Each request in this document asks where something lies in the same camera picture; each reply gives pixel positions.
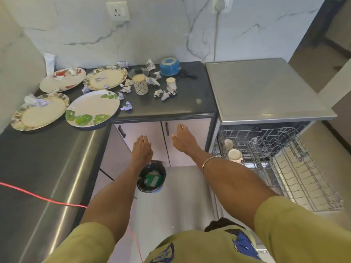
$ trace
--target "metal bangle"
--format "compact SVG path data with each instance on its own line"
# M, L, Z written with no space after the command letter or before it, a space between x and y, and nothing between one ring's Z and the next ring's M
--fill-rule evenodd
M204 174L204 167L205 167L205 164L210 160L210 159L213 159L213 158L220 158L218 156L213 156L211 158L208 158L207 160L205 160L204 164L202 165L202 174Z

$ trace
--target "dishwasher rack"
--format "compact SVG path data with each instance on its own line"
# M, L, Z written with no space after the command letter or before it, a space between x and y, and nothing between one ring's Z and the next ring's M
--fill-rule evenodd
M212 153L228 159L225 139L241 151L243 164L279 195L313 212L342 208L339 194L328 185L295 128L221 126Z

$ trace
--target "cabinet handle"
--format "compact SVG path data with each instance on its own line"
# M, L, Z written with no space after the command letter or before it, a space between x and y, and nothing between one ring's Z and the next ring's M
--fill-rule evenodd
M118 126L118 131L123 138L126 138L126 134L123 132L122 127L120 125Z
M166 122L166 133L167 133L167 136L169 136L169 129L168 129L168 123Z

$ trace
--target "blue graphic on shirt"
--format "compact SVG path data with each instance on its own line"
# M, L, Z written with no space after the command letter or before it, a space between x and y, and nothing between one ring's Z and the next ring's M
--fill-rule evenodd
M248 238L248 236L246 234L244 234L244 232L242 230L229 229L229 230L225 230L225 231L237 236L236 240L232 239L232 242L234 244L234 248L237 252L240 252L246 256L250 256L250 257L256 258L258 260L261 260L260 257L258 256L258 253L257 253L255 247L253 247L253 245L250 241L250 238Z
M157 257L150 261L150 263L164 262L170 263L174 259L174 245L170 243L169 246L162 251Z

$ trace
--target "electrical outlet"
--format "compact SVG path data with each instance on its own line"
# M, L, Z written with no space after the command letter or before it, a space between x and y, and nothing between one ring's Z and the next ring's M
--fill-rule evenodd
M217 11L215 9L215 6L217 4L218 0L212 0L212 7L211 7L211 13L212 14L217 14ZM229 13L232 11L232 6L233 6L233 0L224 0L225 3L225 8L221 13Z
M113 21L130 21L126 1L107 2L108 13Z

